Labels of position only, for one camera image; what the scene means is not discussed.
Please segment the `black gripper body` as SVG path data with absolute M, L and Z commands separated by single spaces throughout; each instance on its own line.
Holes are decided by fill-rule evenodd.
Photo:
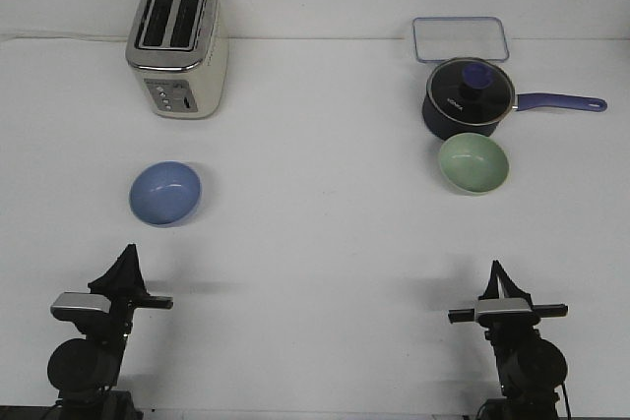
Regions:
M 566 304 L 532 305 L 531 308 L 533 311 L 528 314 L 482 318 L 479 323 L 474 320 L 474 307 L 455 309 L 448 311 L 448 320 L 451 324 L 477 323 L 489 331 L 487 338 L 491 339 L 499 333 L 510 337 L 522 332 L 528 332 L 543 318 L 560 318 L 568 314 L 568 306 Z
M 138 309 L 170 310 L 173 299 L 168 296 L 154 296 L 148 292 L 108 291 L 105 293 L 111 302 L 108 312 L 106 336 L 126 336 L 133 328 L 133 318 Z

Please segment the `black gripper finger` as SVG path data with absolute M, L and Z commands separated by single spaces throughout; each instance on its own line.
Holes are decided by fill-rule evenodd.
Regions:
M 131 273 L 132 286 L 134 287 L 134 291 L 136 293 L 147 293 L 145 281 L 144 281 L 144 278 L 142 276 L 142 272 L 140 269 L 137 247 L 135 244 L 130 244 L 129 249 L 130 249 L 129 261 L 130 261 L 130 267 L 131 267 L 130 273 Z
M 501 263 L 495 261 L 495 272 L 497 278 L 498 291 L 503 298 L 521 298 L 527 302 L 531 301 L 531 294 L 521 289 L 508 275 Z
M 499 291 L 500 270 L 501 270 L 500 262 L 498 260 L 494 260 L 491 265 L 489 280 L 488 280 L 486 289 L 484 291 L 485 300 L 498 299 L 500 297 L 500 291 Z
M 115 263 L 100 277 L 88 283 L 91 292 L 117 292 L 128 285 L 132 245 L 128 244 Z

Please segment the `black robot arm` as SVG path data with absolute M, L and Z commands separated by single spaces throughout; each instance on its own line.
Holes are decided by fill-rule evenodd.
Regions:
M 149 293 L 133 243 L 88 289 L 63 292 L 50 306 L 54 319 L 73 324 L 81 334 L 58 345 L 47 364 L 48 381 L 58 390 L 58 417 L 142 419 L 132 393 L 114 387 L 135 311 L 169 310 L 173 301 Z
M 492 262 L 484 292 L 471 308 L 448 312 L 452 324 L 484 329 L 495 358 L 501 396 L 487 399 L 476 419 L 557 419 L 556 404 L 566 399 L 568 364 L 561 350 L 537 328 L 545 318 L 568 314 L 565 304 L 537 305 L 499 261 Z

